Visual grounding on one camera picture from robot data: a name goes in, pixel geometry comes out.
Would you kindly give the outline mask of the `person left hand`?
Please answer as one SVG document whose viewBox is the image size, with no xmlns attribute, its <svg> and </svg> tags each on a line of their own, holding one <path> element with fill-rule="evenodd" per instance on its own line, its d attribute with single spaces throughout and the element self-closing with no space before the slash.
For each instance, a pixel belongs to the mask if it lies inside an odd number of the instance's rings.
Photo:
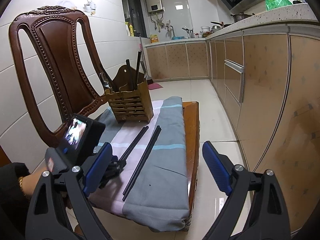
<svg viewBox="0 0 320 240">
<path fill-rule="evenodd" d="M 47 170 L 46 167 L 42 167 L 42 168 L 39 168 L 37 171 L 34 171 L 33 173 L 25 177 L 20 177 L 18 179 L 20 189 L 27 198 L 32 197 L 40 177 L 42 176 L 43 172 L 46 170 Z"/>
</svg>

